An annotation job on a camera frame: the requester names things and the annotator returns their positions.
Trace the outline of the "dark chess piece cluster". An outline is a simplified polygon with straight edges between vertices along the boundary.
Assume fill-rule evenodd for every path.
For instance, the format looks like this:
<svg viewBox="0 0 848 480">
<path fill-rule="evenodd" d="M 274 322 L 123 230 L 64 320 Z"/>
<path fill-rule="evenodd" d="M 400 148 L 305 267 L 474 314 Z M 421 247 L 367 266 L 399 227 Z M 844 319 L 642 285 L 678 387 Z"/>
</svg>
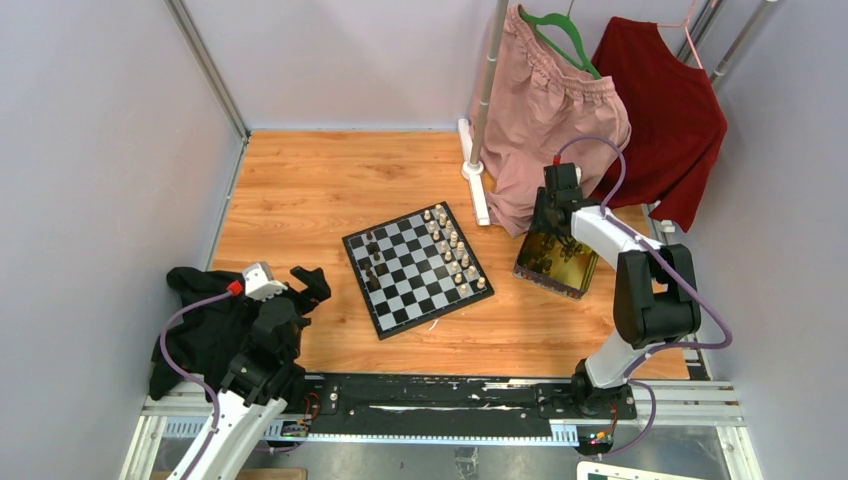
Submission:
<svg viewBox="0 0 848 480">
<path fill-rule="evenodd" d="M 388 270 L 386 264 L 383 262 L 382 251 L 372 230 L 367 231 L 365 234 L 365 248 L 367 259 L 363 265 L 367 285 L 370 290 L 376 290 L 381 287 L 381 278 L 387 274 Z"/>
</svg>

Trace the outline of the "yellow transparent piece tray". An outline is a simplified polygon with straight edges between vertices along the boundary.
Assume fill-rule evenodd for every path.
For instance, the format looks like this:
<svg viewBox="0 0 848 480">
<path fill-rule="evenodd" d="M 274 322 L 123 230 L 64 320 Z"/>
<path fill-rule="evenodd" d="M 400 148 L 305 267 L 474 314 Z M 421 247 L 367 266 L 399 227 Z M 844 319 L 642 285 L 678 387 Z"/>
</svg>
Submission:
<svg viewBox="0 0 848 480">
<path fill-rule="evenodd" d="M 589 291 L 599 256 L 572 237 L 528 231 L 513 275 L 547 291 L 581 300 Z"/>
</svg>

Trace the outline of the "black white chess board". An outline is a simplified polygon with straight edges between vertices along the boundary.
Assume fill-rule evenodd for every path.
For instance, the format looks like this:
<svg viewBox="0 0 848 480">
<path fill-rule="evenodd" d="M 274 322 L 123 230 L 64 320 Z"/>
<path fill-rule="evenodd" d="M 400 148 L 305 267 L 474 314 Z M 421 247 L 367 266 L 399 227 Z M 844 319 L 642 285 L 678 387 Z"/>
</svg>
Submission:
<svg viewBox="0 0 848 480">
<path fill-rule="evenodd" d="M 495 294 L 491 284 L 493 292 L 490 294 L 448 303 L 434 277 L 429 279 L 429 285 L 425 284 L 420 276 L 425 263 L 416 264 L 417 260 L 424 259 L 424 255 L 420 253 L 419 233 L 416 231 L 421 221 L 416 220 L 416 217 L 425 208 L 342 238 L 368 314 L 381 340 L 437 320 Z M 367 259 L 365 234 L 369 230 L 376 236 L 388 270 L 381 278 L 381 287 L 376 290 L 369 289 L 363 265 Z"/>
</svg>

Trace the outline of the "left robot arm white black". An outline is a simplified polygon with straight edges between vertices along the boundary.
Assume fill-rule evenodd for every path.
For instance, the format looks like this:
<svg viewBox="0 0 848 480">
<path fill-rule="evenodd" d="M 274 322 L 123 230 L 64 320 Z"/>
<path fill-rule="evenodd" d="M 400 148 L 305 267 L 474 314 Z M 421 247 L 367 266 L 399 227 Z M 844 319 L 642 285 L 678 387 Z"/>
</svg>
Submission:
<svg viewBox="0 0 848 480">
<path fill-rule="evenodd" d="M 242 346 L 234 354 L 218 389 L 180 367 L 167 350 L 167 333 L 159 337 L 168 366 L 209 396 L 212 411 L 179 464 L 173 479 L 234 479 L 258 448 L 271 423 L 282 413 L 299 413 L 307 435 L 323 404 L 308 390 L 306 371 L 297 364 L 308 313 L 331 296 L 323 269 L 296 266 L 291 275 L 303 284 L 295 290 L 276 280 L 265 262 L 255 263 L 219 294 L 193 302 L 174 319 L 229 299 L 248 299 L 258 306 Z"/>
</svg>

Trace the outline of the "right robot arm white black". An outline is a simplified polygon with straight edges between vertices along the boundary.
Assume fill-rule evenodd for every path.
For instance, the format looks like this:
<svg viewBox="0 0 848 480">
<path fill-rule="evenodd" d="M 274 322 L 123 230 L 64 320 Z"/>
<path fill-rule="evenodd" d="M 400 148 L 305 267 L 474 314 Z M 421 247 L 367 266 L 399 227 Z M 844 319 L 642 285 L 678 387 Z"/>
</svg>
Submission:
<svg viewBox="0 0 848 480">
<path fill-rule="evenodd" d="M 545 167 L 531 226 L 588 245 L 616 272 L 615 330 L 578 363 L 571 379 L 573 408 L 584 417 L 596 417 L 620 398 L 630 374 L 652 348 L 700 328 L 691 251 L 645 237 L 609 209 L 585 199 L 572 163 Z"/>
</svg>

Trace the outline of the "dark chess pieces in tray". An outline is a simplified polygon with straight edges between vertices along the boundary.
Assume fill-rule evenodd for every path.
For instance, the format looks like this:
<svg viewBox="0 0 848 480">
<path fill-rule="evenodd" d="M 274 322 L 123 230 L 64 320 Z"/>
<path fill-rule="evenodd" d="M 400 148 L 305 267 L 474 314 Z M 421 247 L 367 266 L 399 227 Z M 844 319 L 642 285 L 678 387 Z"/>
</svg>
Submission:
<svg viewBox="0 0 848 480">
<path fill-rule="evenodd" d="M 530 268 L 538 273 L 550 273 L 557 263 L 567 264 L 584 252 L 583 244 L 572 237 L 542 234 L 539 249 L 531 257 Z"/>
</svg>

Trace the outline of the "row of light chess pieces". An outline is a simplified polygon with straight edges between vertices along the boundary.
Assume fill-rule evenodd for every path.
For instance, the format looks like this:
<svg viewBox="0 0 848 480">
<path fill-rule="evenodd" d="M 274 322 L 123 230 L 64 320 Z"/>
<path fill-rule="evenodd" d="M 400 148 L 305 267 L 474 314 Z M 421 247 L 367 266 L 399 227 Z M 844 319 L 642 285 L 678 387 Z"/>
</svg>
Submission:
<svg viewBox="0 0 848 480">
<path fill-rule="evenodd" d="M 448 303 L 493 292 L 490 280 L 459 231 L 446 203 L 425 208 L 416 220 L 421 221 L 416 231 L 419 233 L 420 253 L 424 255 L 424 259 L 417 260 L 416 264 L 425 263 L 420 276 L 426 285 L 434 277 Z"/>
</svg>

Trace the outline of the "black cloth heap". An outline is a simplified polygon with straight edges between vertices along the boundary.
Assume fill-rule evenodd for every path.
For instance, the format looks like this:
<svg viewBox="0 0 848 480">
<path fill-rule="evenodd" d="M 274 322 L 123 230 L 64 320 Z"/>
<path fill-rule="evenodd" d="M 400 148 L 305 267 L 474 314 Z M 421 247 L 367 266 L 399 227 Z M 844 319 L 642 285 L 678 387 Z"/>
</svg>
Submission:
<svg viewBox="0 0 848 480">
<path fill-rule="evenodd" d="M 166 275 L 168 287 L 184 307 L 219 295 L 231 283 L 242 280 L 239 272 L 201 271 L 193 267 L 175 267 Z M 194 309 L 169 328 L 167 351 L 181 368 L 201 375 L 217 392 L 260 306 L 260 302 L 241 295 Z"/>
</svg>

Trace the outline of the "pink hanging shorts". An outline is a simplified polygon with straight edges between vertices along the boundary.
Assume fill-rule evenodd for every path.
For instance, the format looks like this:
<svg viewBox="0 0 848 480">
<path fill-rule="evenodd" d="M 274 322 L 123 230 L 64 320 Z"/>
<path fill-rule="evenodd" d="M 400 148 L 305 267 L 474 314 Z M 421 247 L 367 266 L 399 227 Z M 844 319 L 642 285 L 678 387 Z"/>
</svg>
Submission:
<svg viewBox="0 0 848 480">
<path fill-rule="evenodd" d="M 614 81 L 581 71 L 508 7 L 480 158 L 495 180 L 491 221 L 511 236 L 530 225 L 543 170 L 555 155 L 577 165 L 589 196 L 628 144 L 631 125 Z"/>
</svg>

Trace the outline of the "white clothes rack stand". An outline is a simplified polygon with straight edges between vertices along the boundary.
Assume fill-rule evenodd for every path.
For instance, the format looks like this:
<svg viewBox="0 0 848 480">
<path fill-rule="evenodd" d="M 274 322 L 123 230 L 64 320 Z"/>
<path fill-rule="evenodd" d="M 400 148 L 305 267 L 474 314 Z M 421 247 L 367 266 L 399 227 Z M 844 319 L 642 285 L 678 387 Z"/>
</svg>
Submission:
<svg viewBox="0 0 848 480">
<path fill-rule="evenodd" d="M 460 118 L 457 121 L 457 133 L 463 156 L 460 172 L 468 184 L 473 216 L 479 226 L 490 226 L 492 224 L 483 182 L 485 166 L 480 154 L 484 144 L 491 92 L 508 8 L 509 1 L 500 0 L 496 2 L 495 13 L 489 28 L 488 46 L 480 71 L 479 95 L 473 110 L 476 117 L 474 119 Z"/>
</svg>

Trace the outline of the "dark red hanging shirt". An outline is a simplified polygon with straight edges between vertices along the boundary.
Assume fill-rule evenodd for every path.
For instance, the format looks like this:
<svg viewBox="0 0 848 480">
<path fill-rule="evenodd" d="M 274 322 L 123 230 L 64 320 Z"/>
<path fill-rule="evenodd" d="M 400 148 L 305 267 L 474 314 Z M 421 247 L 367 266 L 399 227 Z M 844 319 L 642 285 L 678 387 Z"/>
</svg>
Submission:
<svg viewBox="0 0 848 480">
<path fill-rule="evenodd" d="M 592 59 L 612 78 L 631 136 L 593 192 L 611 208 L 652 204 L 689 231 L 728 124 L 706 72 L 682 63 L 657 24 L 613 17 Z"/>
</svg>

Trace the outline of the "pink clothes hanger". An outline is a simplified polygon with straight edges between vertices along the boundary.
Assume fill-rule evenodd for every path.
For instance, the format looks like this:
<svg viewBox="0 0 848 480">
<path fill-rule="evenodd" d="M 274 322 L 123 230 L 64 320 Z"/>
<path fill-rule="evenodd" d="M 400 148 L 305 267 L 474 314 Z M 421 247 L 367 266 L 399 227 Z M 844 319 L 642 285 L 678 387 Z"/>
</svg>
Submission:
<svg viewBox="0 0 848 480">
<path fill-rule="evenodd" d="M 697 0 L 691 1 L 689 8 L 688 8 L 688 11 L 686 13 L 686 16 L 679 23 L 677 23 L 677 24 L 658 23 L 657 28 L 673 28 L 673 29 L 679 29 L 679 30 L 683 31 L 684 37 L 685 37 L 685 45 L 689 48 L 689 53 L 691 54 L 692 59 L 695 61 L 697 67 L 699 69 L 703 70 L 704 66 L 703 66 L 703 63 L 702 63 L 700 56 L 697 52 L 697 47 L 695 45 L 693 36 L 691 34 L 691 31 L 690 31 L 691 19 L 692 19 L 694 13 L 695 13 L 695 7 L 697 6 L 697 4 L 698 4 Z"/>
</svg>

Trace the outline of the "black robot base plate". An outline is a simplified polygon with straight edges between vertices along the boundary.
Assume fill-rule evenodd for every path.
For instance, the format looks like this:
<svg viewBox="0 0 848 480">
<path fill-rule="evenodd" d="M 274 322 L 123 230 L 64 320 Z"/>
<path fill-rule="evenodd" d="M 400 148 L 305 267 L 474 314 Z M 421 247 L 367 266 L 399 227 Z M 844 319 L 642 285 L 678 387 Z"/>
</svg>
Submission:
<svg viewBox="0 0 848 480">
<path fill-rule="evenodd" d="M 314 441 L 566 446 L 611 450 L 636 418 L 630 387 L 590 393 L 560 378 L 313 374 L 273 433 L 302 415 Z"/>
</svg>

